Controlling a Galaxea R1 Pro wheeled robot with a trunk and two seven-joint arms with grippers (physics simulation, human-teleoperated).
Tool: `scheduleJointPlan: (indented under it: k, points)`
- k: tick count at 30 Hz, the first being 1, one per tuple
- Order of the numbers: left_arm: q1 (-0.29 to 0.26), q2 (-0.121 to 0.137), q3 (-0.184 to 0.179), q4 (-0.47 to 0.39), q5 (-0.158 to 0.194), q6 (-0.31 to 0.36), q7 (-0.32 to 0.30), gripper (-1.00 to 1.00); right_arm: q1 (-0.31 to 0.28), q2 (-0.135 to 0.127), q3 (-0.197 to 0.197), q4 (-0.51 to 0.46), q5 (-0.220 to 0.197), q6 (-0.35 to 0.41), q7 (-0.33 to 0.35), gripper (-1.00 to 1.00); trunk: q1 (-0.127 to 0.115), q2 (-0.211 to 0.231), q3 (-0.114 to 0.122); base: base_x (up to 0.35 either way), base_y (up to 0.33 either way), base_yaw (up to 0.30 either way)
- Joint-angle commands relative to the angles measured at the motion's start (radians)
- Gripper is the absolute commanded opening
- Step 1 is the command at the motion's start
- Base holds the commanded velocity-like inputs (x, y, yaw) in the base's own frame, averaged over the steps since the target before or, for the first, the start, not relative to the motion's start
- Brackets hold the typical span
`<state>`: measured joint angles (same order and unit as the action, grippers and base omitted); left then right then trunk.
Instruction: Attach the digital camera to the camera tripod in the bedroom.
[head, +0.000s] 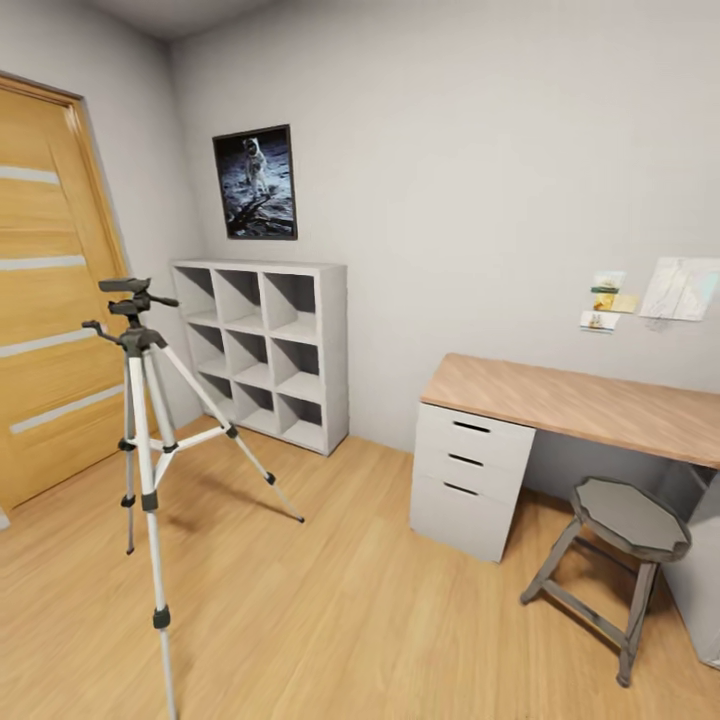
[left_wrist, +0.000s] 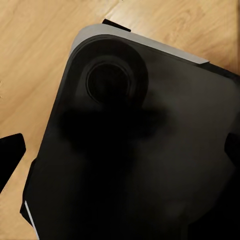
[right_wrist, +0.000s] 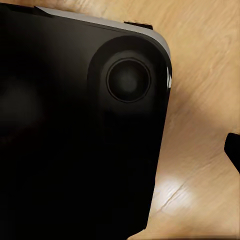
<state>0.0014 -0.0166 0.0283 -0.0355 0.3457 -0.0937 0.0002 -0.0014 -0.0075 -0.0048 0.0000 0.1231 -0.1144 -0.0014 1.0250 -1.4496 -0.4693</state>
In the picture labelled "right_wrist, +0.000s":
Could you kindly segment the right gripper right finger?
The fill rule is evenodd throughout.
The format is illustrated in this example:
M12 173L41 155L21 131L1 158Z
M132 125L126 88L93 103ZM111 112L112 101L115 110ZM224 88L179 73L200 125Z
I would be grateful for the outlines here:
M240 135L229 133L227 135L224 151L240 173Z

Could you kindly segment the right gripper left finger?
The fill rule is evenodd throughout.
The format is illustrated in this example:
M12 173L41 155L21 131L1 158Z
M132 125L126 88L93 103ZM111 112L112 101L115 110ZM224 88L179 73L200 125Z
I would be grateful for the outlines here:
M21 133L0 138L0 193L26 152Z

